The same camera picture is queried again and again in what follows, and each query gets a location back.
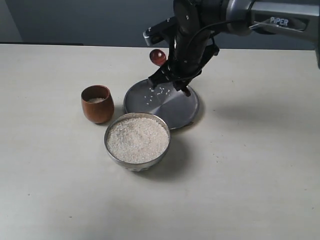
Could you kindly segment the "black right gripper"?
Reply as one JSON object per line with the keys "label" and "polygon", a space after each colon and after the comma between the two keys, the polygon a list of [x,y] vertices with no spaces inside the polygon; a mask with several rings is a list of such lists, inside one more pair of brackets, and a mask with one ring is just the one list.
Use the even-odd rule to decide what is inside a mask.
{"label": "black right gripper", "polygon": [[209,25],[220,22],[219,0],[175,0],[177,32],[169,63],[148,77],[151,88],[171,83],[176,91],[188,92],[189,83],[201,74],[203,55],[210,38]]}

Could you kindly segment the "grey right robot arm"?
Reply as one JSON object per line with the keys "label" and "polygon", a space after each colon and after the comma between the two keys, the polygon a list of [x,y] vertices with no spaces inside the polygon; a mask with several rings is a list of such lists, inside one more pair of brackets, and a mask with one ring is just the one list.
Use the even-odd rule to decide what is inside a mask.
{"label": "grey right robot arm", "polygon": [[314,44],[320,51],[320,5],[303,0],[176,0],[173,17],[150,27],[143,34],[149,46],[166,41],[168,59],[149,78],[155,88],[172,83],[188,92],[189,83],[201,74],[219,48],[215,36],[221,33],[247,36],[289,36]]}

